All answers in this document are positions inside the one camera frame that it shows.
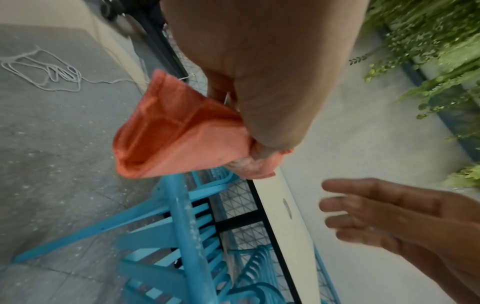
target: microfiber towel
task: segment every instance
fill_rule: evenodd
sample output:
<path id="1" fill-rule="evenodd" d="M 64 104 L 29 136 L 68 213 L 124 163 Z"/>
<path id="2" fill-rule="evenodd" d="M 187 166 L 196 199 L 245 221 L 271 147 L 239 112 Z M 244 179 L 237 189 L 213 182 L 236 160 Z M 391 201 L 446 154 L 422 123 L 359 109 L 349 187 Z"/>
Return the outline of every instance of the microfiber towel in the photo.
<path id="1" fill-rule="evenodd" d="M 255 140 L 237 111 L 157 70 L 137 108 L 116 133 L 117 172 L 128 178 L 225 166 L 246 179 L 274 176 L 282 151 L 254 161 Z"/>

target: orange cloth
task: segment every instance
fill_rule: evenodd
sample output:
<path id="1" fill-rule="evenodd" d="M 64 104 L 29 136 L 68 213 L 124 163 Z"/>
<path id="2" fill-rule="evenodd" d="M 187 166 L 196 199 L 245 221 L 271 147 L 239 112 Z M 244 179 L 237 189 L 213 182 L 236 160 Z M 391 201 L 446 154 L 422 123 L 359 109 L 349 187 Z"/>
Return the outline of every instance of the orange cloth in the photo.
<path id="1" fill-rule="evenodd" d="M 283 154 L 254 161 L 254 139 L 240 114 L 157 70 L 137 108 L 115 135 L 117 172 L 162 176 L 224 165 L 242 178 L 274 176 Z"/>

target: black wheel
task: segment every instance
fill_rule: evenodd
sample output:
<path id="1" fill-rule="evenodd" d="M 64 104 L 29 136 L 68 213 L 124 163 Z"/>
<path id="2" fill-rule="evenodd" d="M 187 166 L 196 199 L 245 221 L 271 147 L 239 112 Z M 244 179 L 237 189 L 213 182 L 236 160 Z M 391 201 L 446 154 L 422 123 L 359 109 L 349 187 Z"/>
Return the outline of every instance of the black wheel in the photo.
<path id="1" fill-rule="evenodd" d="M 115 21 L 115 19 L 117 19 L 117 17 L 119 16 L 114 9 L 112 9 L 109 5 L 107 5 L 106 3 L 103 3 L 101 6 L 100 6 L 100 12 L 101 12 L 101 16 L 105 19 L 107 19 L 108 21 L 112 22 L 112 21 Z"/>

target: white rope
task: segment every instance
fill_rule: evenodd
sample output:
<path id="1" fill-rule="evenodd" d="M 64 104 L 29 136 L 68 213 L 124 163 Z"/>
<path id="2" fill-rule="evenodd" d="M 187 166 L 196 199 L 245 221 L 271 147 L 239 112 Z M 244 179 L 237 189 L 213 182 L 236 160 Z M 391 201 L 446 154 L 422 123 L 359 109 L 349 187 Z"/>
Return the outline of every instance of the white rope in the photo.
<path id="1" fill-rule="evenodd" d="M 45 52 L 54 58 L 56 58 L 58 61 L 63 63 L 66 66 L 66 70 L 54 65 L 54 64 L 49 64 L 49 63 L 44 63 L 40 62 L 38 60 L 35 60 L 31 58 L 31 56 L 34 56 L 40 52 Z M 25 62 L 20 62 L 19 60 L 24 59 L 30 61 L 30 63 L 25 63 Z M 46 72 L 46 76 L 43 79 L 42 82 L 35 82 L 32 79 L 30 79 L 27 75 L 23 74 L 19 70 L 15 69 L 13 65 L 22 65 L 22 66 L 27 66 L 27 67 L 32 67 L 36 69 L 40 69 Z M 60 59 L 58 56 L 50 53 L 49 51 L 40 49 L 37 47 L 34 51 L 27 52 L 27 53 L 22 53 L 16 56 L 11 56 L 11 57 L 0 57 L 0 65 L 7 71 L 25 79 L 27 82 L 33 84 L 39 89 L 42 89 L 44 91 L 67 91 L 67 92 L 79 92 L 80 89 L 82 88 L 82 80 L 85 80 L 87 82 L 93 83 L 93 84 L 98 84 L 98 83 L 108 83 L 108 84 L 114 84 L 120 81 L 128 81 L 128 82 L 133 82 L 136 83 L 133 79 L 127 79 L 127 78 L 121 78 L 121 79 L 116 79 L 113 81 L 106 81 L 106 80 L 99 80 L 99 81 L 92 81 L 88 80 L 87 78 L 83 77 L 82 74 L 80 73 L 79 70 L 77 70 L 75 67 L 71 66 L 67 62 L 63 61 Z M 67 82 L 73 82 L 77 84 L 77 88 L 74 90 L 71 89 L 65 89 L 65 88 L 57 88 L 57 89 L 51 89 L 51 88 L 46 88 L 45 85 L 49 83 L 49 80 L 52 82 L 59 82 L 59 79 L 62 78 Z"/>

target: gray floor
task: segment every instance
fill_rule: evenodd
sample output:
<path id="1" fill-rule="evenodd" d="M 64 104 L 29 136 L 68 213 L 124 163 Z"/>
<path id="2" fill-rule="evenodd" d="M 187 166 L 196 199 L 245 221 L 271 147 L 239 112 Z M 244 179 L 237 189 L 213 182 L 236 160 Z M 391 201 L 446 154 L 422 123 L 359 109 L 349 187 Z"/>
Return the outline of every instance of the gray floor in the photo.
<path id="1" fill-rule="evenodd" d="M 49 50 L 91 80 L 129 78 L 86 33 L 0 27 L 0 56 Z M 42 60 L 50 60 L 41 55 Z M 30 75 L 39 80 L 40 74 Z M 155 180 L 115 173 L 112 139 L 141 93 L 132 83 L 45 92 L 0 68 L 0 303 L 116 303 L 119 229 L 8 266 L 37 244 L 143 201 Z"/>

